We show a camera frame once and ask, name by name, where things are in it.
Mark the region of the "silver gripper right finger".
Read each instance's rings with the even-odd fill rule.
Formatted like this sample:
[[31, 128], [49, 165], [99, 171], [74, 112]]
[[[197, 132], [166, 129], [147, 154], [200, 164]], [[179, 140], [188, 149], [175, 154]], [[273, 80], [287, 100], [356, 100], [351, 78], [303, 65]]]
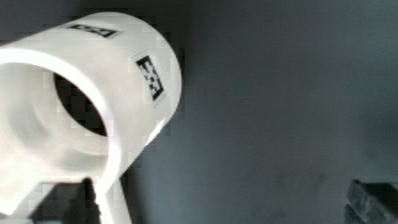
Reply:
[[398, 184], [351, 180], [342, 224], [398, 224]]

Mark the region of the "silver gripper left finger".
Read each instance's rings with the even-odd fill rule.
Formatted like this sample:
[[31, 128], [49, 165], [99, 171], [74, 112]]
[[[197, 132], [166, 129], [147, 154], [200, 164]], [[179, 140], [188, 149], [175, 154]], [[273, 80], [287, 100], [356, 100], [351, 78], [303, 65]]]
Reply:
[[30, 220], [33, 224], [101, 224], [92, 180], [58, 183], [45, 195]]

